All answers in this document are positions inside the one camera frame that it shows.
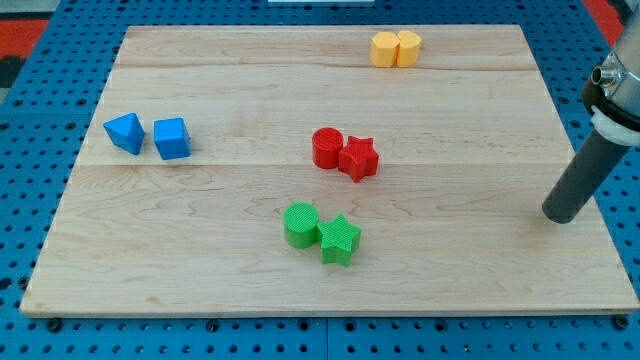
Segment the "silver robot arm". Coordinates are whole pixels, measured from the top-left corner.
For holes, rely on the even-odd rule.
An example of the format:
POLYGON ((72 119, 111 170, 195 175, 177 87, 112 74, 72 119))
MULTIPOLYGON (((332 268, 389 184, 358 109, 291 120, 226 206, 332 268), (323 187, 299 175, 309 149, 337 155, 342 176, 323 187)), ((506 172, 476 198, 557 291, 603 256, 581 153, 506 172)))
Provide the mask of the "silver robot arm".
POLYGON ((639 2, 583 91, 594 128, 621 146, 639 145, 639 2))

